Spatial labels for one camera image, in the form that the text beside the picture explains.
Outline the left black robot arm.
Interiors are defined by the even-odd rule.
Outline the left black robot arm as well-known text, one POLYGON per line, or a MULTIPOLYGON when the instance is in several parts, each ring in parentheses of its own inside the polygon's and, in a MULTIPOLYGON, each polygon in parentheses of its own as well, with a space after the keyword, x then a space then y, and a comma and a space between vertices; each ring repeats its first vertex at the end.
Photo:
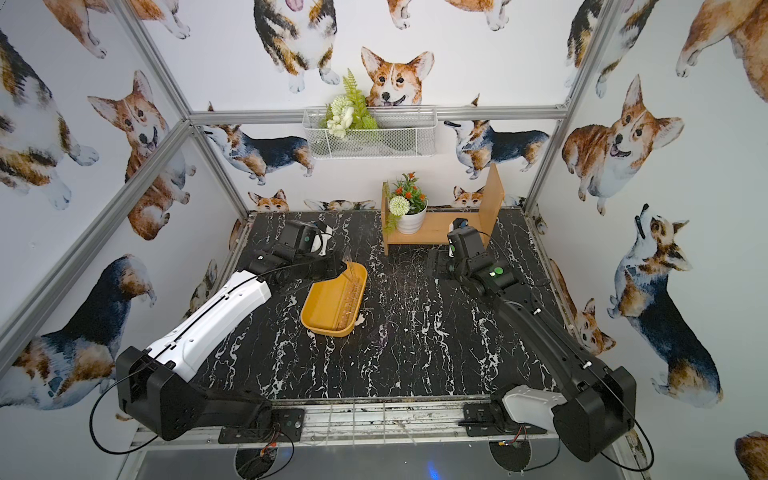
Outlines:
POLYGON ((293 260, 258 253, 202 307, 143 350, 125 349, 116 361, 120 409, 161 439, 202 427, 242 428, 268 436, 272 405, 252 391, 215 392, 193 384, 206 358, 282 286, 333 280, 348 269, 338 252, 293 260))

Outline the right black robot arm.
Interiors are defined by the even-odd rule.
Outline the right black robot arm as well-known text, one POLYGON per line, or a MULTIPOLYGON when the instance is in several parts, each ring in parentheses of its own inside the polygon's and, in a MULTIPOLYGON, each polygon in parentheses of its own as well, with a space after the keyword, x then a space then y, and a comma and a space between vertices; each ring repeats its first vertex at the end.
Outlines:
POLYGON ((437 250, 428 254, 427 272, 457 282, 492 307, 494 316, 509 323, 532 349, 562 396, 544 409, 545 417, 576 458, 591 461, 634 428, 634 377, 623 367, 608 367, 579 345, 509 264, 485 252, 467 258, 437 250))

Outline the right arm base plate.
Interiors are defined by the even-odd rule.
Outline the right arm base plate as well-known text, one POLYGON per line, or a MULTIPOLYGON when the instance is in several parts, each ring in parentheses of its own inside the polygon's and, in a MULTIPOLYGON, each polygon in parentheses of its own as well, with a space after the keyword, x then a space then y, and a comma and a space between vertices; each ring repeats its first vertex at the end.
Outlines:
POLYGON ((495 402, 466 403, 462 407, 463 417, 458 426, 470 437, 512 435, 518 432, 529 435, 543 435, 547 431, 530 424, 519 424, 511 419, 504 409, 495 402))

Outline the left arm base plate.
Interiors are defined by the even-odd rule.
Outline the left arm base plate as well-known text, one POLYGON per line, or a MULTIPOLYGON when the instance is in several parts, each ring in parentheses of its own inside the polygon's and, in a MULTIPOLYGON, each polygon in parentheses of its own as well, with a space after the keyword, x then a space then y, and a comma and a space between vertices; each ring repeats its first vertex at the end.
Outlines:
POLYGON ((297 443, 301 440, 306 410, 301 408, 273 409, 269 417, 261 415, 247 427, 224 427, 219 444, 266 443, 276 435, 297 443))

